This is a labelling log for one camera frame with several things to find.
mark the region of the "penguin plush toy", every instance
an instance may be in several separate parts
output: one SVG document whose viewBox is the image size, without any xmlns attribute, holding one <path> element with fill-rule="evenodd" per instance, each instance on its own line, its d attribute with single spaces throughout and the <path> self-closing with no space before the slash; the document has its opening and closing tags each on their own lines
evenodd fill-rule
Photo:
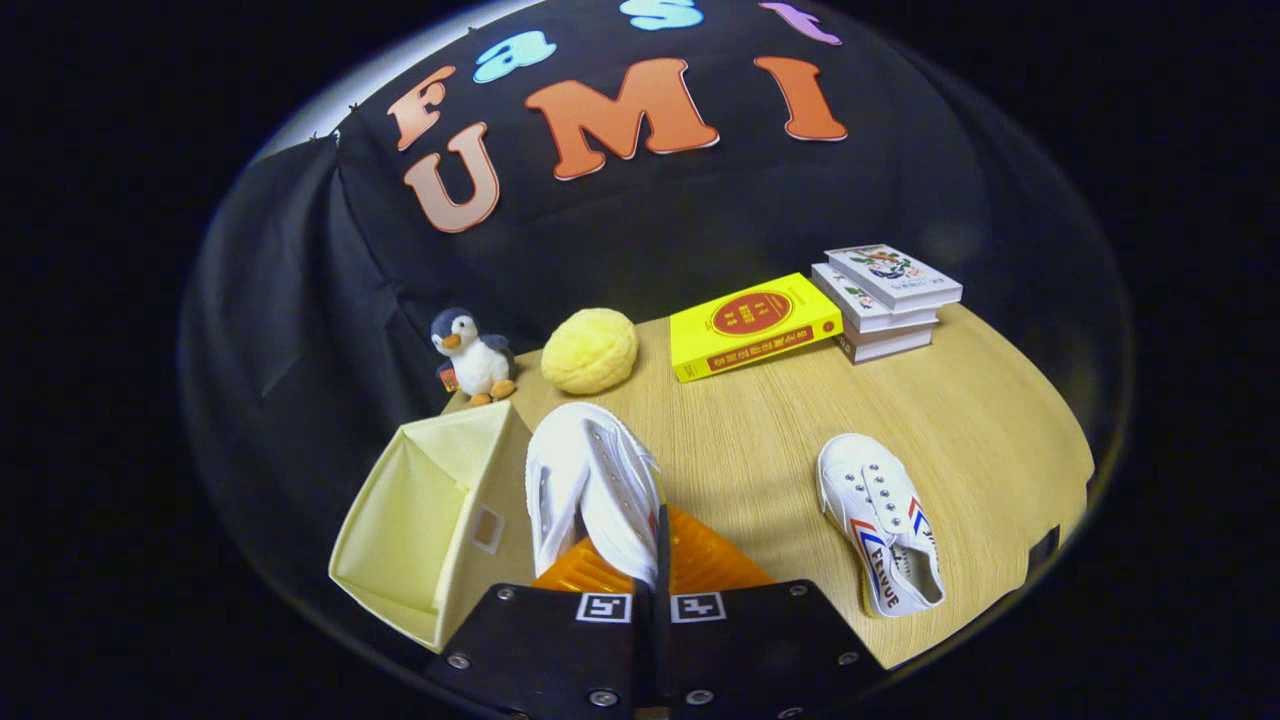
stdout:
<svg viewBox="0 0 1280 720">
<path fill-rule="evenodd" d="M 472 407 L 493 400 L 502 400 L 516 391 L 516 356 L 507 338 L 500 334 L 480 334 L 471 313 L 462 307 L 449 307 L 431 320 L 431 342 L 449 360 L 438 373 L 453 368 L 462 392 L 471 396 Z"/>
</svg>

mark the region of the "orange letter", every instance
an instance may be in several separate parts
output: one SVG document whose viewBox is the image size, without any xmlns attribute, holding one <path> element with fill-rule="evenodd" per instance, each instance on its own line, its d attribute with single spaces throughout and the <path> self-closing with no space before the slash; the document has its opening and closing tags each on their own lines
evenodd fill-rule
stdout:
<svg viewBox="0 0 1280 720">
<path fill-rule="evenodd" d="M 568 181 L 604 167 L 604 154 L 588 147 L 591 133 L 614 155 L 630 160 L 640 140 L 640 120 L 649 117 L 645 146 L 659 154 L 709 147 L 719 141 L 716 128 L 703 123 L 685 87 L 689 64 L 672 58 L 644 60 L 627 68 L 617 100 L 570 79 L 530 95 L 525 106 L 541 110 L 552 129 L 561 161 L 554 174 Z"/>
<path fill-rule="evenodd" d="M 442 232 L 462 232 L 484 222 L 498 206 L 498 173 L 493 172 L 493 163 L 485 152 L 484 142 L 480 140 L 489 129 L 484 123 L 476 123 L 449 140 L 445 146 L 451 151 L 462 155 L 462 163 L 471 174 L 471 183 L 475 184 L 475 195 L 466 205 L 458 205 L 449 200 L 449 193 L 444 191 L 444 182 L 440 173 L 435 170 L 440 164 L 440 155 L 431 152 L 422 158 L 404 173 L 404 184 L 413 188 L 417 201 L 426 213 L 426 219 Z"/>
<path fill-rule="evenodd" d="M 396 124 L 401 129 L 401 140 L 396 143 L 397 150 L 401 152 L 408 150 L 415 140 L 434 126 L 435 120 L 440 119 L 439 113 L 428 111 L 426 106 L 439 105 L 444 100 L 444 86 L 436 81 L 452 74 L 453 65 L 444 65 L 431 73 L 431 77 L 417 83 L 417 87 L 408 91 L 404 97 L 393 102 L 387 110 L 388 115 L 396 115 Z"/>
<path fill-rule="evenodd" d="M 796 140 L 837 141 L 849 137 L 845 126 L 831 117 L 827 99 L 818 87 L 817 67 L 791 58 L 756 58 L 755 67 L 768 70 L 782 90 L 782 99 L 791 113 L 787 135 Z"/>
</svg>

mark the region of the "yellow sponge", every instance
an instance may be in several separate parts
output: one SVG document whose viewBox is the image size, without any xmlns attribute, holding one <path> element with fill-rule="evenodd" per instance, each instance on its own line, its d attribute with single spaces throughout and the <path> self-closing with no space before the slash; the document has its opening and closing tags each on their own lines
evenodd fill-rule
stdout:
<svg viewBox="0 0 1280 720">
<path fill-rule="evenodd" d="M 605 307 L 573 313 L 543 348 L 543 377 L 559 389 L 590 395 L 631 377 L 640 341 L 626 315 Z"/>
</svg>

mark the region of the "white sneaker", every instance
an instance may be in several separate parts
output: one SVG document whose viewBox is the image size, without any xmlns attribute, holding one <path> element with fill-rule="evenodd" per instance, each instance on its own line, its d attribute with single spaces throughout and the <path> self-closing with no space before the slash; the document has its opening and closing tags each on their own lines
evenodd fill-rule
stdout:
<svg viewBox="0 0 1280 720">
<path fill-rule="evenodd" d="M 609 565 L 654 584 L 660 498 L 653 454 L 608 410 L 568 402 L 552 410 L 529 442 L 525 496 L 541 575 L 581 539 L 582 525 Z"/>
<path fill-rule="evenodd" d="M 852 433 L 831 438 L 818 455 L 818 495 L 860 550 L 878 614 L 901 618 L 946 598 L 933 528 L 906 468 L 884 446 Z"/>
</svg>

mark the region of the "red circle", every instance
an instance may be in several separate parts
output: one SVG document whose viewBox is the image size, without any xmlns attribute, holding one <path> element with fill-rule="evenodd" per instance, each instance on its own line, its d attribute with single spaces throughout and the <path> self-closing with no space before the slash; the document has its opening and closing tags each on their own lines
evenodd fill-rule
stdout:
<svg viewBox="0 0 1280 720">
<path fill-rule="evenodd" d="M 724 301 L 712 324 L 724 334 L 755 334 L 791 314 L 791 300 L 777 292 L 745 292 Z"/>
</svg>

